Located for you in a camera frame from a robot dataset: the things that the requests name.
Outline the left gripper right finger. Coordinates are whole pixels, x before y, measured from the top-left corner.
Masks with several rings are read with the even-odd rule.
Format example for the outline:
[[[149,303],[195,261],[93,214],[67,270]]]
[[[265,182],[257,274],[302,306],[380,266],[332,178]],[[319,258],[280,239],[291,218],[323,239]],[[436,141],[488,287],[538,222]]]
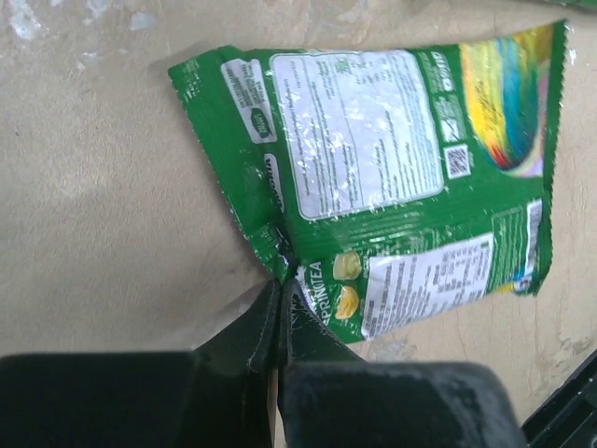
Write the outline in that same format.
[[[278,407],[290,447],[523,447],[508,394],[469,362],[367,362],[282,289]]]

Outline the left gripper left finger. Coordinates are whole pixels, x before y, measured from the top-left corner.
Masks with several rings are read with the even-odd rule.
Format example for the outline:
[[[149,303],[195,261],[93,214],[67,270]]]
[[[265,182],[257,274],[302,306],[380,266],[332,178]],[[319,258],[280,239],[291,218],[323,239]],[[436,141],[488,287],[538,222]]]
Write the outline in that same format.
[[[5,447],[270,447],[281,286],[207,342],[177,351],[1,359]]]

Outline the green snack packet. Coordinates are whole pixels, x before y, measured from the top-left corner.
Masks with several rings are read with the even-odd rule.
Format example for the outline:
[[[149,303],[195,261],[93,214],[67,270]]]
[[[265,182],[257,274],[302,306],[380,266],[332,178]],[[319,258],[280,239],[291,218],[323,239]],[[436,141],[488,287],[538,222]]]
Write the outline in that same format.
[[[211,49],[169,79],[234,218],[346,343],[552,263],[565,21],[417,49]]]

